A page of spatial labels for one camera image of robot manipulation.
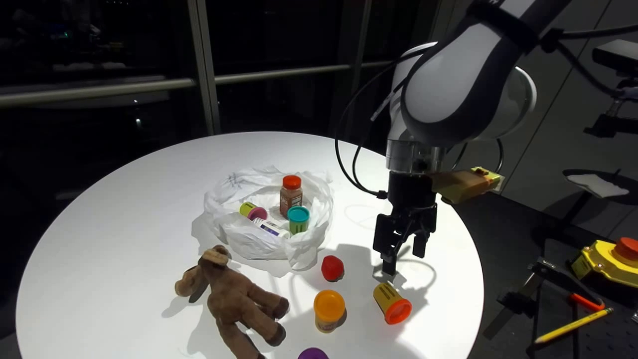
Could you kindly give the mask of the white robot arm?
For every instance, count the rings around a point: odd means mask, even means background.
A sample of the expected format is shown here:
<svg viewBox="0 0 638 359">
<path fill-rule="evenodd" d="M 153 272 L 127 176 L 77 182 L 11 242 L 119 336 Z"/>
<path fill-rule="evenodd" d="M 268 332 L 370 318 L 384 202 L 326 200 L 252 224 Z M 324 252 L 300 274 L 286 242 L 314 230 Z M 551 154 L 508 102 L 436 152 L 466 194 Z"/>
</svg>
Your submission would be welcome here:
<svg viewBox="0 0 638 359">
<path fill-rule="evenodd" d="M 386 136 L 388 216 L 376 218 L 372 250 L 380 272 L 396 274 L 400 246 L 414 238 L 424 256 L 436 232 L 432 176 L 446 150 L 476 138 L 494 120 L 504 85 L 519 57 L 569 0 L 472 0 L 458 27 L 394 67 Z"/>
</svg>

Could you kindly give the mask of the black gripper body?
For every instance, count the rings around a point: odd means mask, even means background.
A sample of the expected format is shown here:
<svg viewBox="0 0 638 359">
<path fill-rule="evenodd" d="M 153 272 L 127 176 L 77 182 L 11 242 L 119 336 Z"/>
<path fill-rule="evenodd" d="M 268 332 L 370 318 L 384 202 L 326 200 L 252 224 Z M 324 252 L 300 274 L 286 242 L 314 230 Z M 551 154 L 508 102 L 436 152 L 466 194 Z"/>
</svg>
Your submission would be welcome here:
<svg viewBox="0 0 638 359">
<path fill-rule="evenodd" d="M 390 216 L 384 220 L 386 232 L 436 230 L 436 200 L 428 176 L 388 176 Z"/>
</svg>

